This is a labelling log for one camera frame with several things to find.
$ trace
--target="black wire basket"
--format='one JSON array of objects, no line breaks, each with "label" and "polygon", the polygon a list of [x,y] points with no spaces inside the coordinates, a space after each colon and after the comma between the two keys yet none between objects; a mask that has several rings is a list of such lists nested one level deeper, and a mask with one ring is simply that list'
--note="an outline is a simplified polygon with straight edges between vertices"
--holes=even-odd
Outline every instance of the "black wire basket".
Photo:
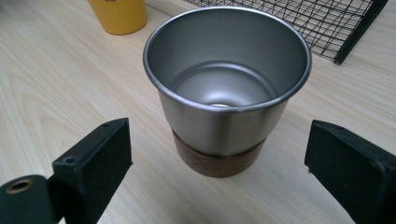
[{"label": "black wire basket", "polygon": [[341,64],[388,0],[184,0],[255,8],[290,23],[313,53]]}]

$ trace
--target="stainless steel cup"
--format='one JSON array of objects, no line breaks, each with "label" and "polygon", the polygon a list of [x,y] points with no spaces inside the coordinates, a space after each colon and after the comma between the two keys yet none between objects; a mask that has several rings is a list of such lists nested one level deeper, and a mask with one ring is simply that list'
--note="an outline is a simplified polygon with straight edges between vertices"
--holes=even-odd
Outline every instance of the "stainless steel cup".
[{"label": "stainless steel cup", "polygon": [[216,157],[264,140],[311,69],[296,30],[242,7],[204,7],[166,21],[148,39],[143,61],[172,130]]}]

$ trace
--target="wooden table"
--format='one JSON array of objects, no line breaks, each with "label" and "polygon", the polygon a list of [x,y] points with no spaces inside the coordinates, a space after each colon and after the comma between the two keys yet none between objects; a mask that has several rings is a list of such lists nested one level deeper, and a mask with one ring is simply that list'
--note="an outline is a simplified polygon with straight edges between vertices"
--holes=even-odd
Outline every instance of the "wooden table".
[{"label": "wooden table", "polygon": [[346,61],[313,56],[312,74],[245,172],[211,178],[178,156],[142,50],[193,6],[148,0],[148,24],[105,33],[88,3],[0,1],[0,183],[52,175],[51,162],[106,121],[129,118],[134,165],[100,223],[353,223],[304,166],[312,119],[396,154],[396,1]]}]

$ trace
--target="wood grain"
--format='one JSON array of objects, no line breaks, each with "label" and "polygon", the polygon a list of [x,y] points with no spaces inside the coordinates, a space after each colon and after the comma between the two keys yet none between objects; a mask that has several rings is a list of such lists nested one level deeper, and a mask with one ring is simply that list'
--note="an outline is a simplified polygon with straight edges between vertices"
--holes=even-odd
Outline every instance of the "wood grain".
[{"label": "wood grain", "polygon": [[178,156],[142,50],[153,30],[195,8],[148,0],[148,24],[103,31],[86,1],[0,1],[0,183],[52,174],[51,162],[99,124],[129,118],[134,165],[100,223],[353,223],[307,172],[312,119],[396,154],[396,1],[335,65],[314,55],[258,159],[216,179]]}]

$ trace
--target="wooden base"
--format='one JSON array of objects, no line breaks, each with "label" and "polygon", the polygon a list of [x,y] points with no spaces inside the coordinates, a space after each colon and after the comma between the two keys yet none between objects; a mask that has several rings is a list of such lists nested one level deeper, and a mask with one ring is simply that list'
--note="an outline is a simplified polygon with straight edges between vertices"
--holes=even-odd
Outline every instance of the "wooden base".
[{"label": "wooden base", "polygon": [[259,156],[264,140],[256,146],[240,154],[232,156],[210,156],[187,146],[178,135],[173,132],[177,152],[190,168],[201,175],[212,177],[227,177],[246,170]]}]

